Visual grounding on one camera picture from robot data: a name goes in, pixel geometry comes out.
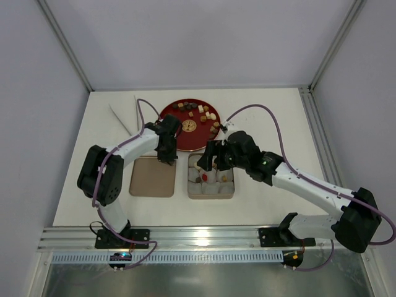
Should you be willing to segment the gold square tin lid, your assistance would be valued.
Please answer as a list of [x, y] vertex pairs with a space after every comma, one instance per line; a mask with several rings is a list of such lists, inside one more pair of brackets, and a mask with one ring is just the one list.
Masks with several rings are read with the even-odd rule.
[[134, 161], [129, 193], [134, 197], [169, 198], [174, 194], [176, 162], [162, 163], [155, 156]]

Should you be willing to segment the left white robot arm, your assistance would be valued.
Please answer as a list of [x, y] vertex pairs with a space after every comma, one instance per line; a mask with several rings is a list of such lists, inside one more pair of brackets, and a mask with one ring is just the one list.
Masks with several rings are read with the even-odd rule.
[[104, 240], [143, 244], [131, 236], [131, 224], [118, 201], [123, 183], [124, 168], [145, 153], [155, 151], [157, 160], [173, 165], [176, 154], [177, 133], [181, 122], [173, 115], [166, 115], [154, 123], [144, 124], [142, 130], [121, 144], [103, 148], [89, 148], [77, 179], [77, 187], [92, 200], [103, 224]]

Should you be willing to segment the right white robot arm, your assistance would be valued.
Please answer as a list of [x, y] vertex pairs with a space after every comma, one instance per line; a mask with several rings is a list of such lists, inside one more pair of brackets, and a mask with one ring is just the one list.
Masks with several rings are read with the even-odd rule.
[[276, 153], [261, 151], [253, 138], [243, 131], [226, 140], [211, 140], [197, 166], [205, 171], [240, 168], [253, 180], [300, 196], [325, 211], [324, 215], [289, 213], [279, 224], [280, 237], [337, 240], [343, 247], [364, 252], [382, 219], [371, 191], [334, 186], [320, 179], [292, 171]]

